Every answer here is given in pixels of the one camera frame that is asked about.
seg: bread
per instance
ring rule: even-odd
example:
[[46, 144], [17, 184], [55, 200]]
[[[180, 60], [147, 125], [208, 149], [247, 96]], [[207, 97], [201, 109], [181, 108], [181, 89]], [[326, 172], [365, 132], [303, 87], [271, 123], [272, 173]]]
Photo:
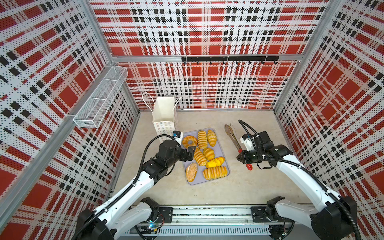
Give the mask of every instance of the bread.
[[204, 178], [207, 180], [212, 180], [216, 178], [226, 177], [227, 168], [224, 166], [221, 167], [210, 167], [203, 171]]
[[197, 144], [200, 149], [208, 147], [207, 133], [205, 131], [199, 131], [197, 134]]
[[211, 161], [207, 162], [205, 165], [206, 168], [210, 167], [220, 167], [224, 163], [225, 159], [224, 157], [217, 157], [215, 159], [212, 159]]
[[188, 149], [188, 147], [195, 147], [197, 146], [197, 139], [194, 137], [194, 136], [186, 136], [184, 139], [183, 139], [183, 146]]
[[212, 149], [210, 149], [209, 147], [207, 147], [203, 150], [203, 154], [208, 161], [215, 158], [215, 152]]
[[205, 166], [208, 162], [208, 160], [205, 158], [204, 154], [200, 151], [198, 147], [195, 150], [193, 158], [196, 160], [199, 166]]
[[196, 173], [197, 173], [197, 164], [193, 162], [188, 165], [185, 171], [185, 175], [187, 177], [188, 182], [193, 182], [193, 180], [196, 177]]
[[212, 130], [208, 130], [207, 138], [208, 138], [209, 145], [214, 147], [217, 142], [216, 134]]

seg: metal tongs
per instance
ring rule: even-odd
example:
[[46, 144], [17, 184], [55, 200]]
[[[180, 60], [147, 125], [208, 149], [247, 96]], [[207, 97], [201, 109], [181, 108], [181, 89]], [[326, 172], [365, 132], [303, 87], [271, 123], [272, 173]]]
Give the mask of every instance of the metal tongs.
[[[235, 135], [233, 134], [233, 130], [232, 128], [229, 126], [229, 125], [224, 125], [224, 129], [225, 129], [225, 132], [228, 134], [228, 136], [231, 138], [233, 144], [235, 145], [235, 147], [237, 148], [237, 151], [239, 153], [241, 153], [243, 151], [243, 149], [241, 148], [239, 142], [237, 141]], [[247, 164], [247, 169], [249, 171], [251, 171], [253, 169], [252, 165], [251, 164]]]

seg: white paper bag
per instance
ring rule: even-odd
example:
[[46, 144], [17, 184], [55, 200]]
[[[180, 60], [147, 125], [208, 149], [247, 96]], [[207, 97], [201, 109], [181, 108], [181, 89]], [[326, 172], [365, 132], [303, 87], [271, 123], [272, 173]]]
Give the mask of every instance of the white paper bag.
[[[149, 107], [149, 105], [144, 100], [144, 95], [142, 96], [142, 99], [144, 103], [147, 105], [147, 107], [152, 112], [152, 122], [155, 126], [155, 130], [157, 132], [157, 135], [160, 134], [168, 134], [172, 136], [173, 131], [177, 130], [177, 115], [176, 115], [176, 104], [180, 101], [181, 98], [179, 98], [175, 102], [175, 97], [158, 97], [156, 98], [156, 102], [153, 100], [152, 96], [149, 95], [155, 104], [153, 111]], [[163, 142], [166, 139], [169, 139], [169, 137], [160, 137], [160, 142]]]

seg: floor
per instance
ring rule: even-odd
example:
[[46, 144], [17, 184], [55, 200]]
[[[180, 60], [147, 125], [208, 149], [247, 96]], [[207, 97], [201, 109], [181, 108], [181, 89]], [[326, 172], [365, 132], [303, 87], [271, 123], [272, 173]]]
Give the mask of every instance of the floor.
[[[276, 196], [283, 196], [296, 203], [311, 203], [306, 195], [278, 169], [260, 170], [254, 164], [253, 170], [249, 171], [245, 165], [236, 160], [238, 155], [236, 147], [225, 133], [224, 125], [231, 125], [236, 138], [239, 139], [245, 133], [238, 123], [239, 119], [250, 124], [258, 132], [267, 131], [275, 145], [288, 146], [272, 111], [181, 111], [177, 112], [177, 118], [178, 130], [182, 132], [207, 127], [215, 129], [231, 171], [230, 175], [220, 180], [191, 186], [185, 179], [183, 163], [177, 162], [173, 172], [138, 198], [136, 203], [145, 197], [151, 197], [160, 205], [265, 204]], [[151, 112], [142, 112], [117, 180], [115, 193], [135, 177], [143, 151], [155, 136]], [[157, 140], [152, 143], [145, 161], [155, 156], [159, 144], [160, 141]]]

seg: perforated wall panel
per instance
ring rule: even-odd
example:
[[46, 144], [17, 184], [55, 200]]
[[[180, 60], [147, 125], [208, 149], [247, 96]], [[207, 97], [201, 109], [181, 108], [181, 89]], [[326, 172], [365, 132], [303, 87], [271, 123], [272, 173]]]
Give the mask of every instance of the perforated wall panel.
[[[121, 63], [140, 109], [144, 92], [181, 97], [178, 108], [272, 109], [296, 62]], [[144, 96], [153, 108], [153, 102]]]
[[384, 3], [343, 1], [278, 116], [300, 161], [384, 232]]
[[302, 53], [328, 3], [90, 2], [116, 56]]
[[0, 239], [70, 239], [78, 214], [108, 197], [134, 117], [119, 90], [98, 129], [75, 127]]
[[0, 2], [0, 197], [106, 60], [77, 1]]

